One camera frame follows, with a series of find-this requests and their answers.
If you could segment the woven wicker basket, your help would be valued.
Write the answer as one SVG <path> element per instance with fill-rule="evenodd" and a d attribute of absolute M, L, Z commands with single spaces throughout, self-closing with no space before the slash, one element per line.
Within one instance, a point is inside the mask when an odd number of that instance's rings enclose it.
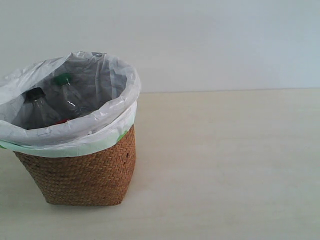
<path fill-rule="evenodd" d="M 15 152 L 51 205 L 116 206 L 127 191 L 136 164 L 132 126 L 112 147 L 75 157 L 49 158 Z"/>

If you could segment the red label cola bottle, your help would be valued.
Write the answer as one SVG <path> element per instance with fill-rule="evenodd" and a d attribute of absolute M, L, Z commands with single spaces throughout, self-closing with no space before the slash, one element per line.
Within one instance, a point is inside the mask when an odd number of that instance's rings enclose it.
<path fill-rule="evenodd" d="M 23 129 L 32 130 L 66 123 L 71 120 L 65 111 L 47 97 L 41 87 L 35 87 L 24 94 L 24 102 L 13 123 Z"/>

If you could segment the green label water bottle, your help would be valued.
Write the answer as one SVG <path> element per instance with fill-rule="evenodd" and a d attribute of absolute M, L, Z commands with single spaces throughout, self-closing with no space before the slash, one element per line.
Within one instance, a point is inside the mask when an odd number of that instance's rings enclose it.
<path fill-rule="evenodd" d="M 53 81 L 59 87 L 59 97 L 70 119 L 83 117 L 92 112 L 93 107 L 82 98 L 81 93 L 73 85 L 72 76 L 69 73 L 55 76 Z"/>

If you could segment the white plastic bin liner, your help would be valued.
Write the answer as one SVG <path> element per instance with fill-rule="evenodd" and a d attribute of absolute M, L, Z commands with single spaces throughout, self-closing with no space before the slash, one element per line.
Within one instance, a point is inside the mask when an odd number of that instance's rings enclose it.
<path fill-rule="evenodd" d="M 116 56 L 72 52 L 0 79 L 0 146 L 38 157 L 78 157 L 117 144 L 134 125 L 141 81 Z"/>

